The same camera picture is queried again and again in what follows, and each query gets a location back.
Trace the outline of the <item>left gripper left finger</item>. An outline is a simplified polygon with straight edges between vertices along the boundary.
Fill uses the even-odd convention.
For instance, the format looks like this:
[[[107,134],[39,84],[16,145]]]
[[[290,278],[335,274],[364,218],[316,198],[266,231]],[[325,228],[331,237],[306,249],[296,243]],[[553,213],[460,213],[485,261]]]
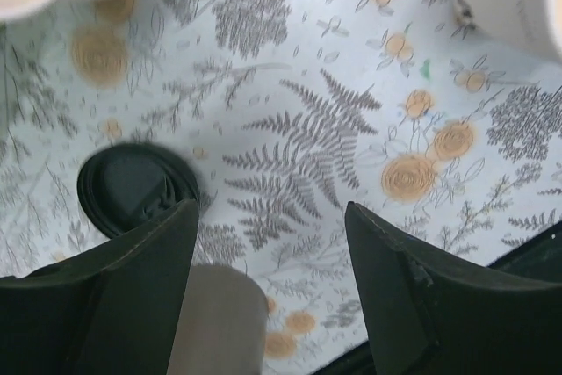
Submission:
[[[198,230],[182,201],[125,234],[1,280],[4,374],[163,374]]]

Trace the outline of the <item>black plastic cup lid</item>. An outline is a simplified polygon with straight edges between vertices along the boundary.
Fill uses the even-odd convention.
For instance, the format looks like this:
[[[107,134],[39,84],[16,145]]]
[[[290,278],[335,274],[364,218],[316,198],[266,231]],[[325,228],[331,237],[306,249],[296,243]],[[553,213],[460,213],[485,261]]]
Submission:
[[[80,206],[113,239],[159,218],[184,199],[200,200],[187,161],[150,143],[120,143],[96,152],[76,181]]]

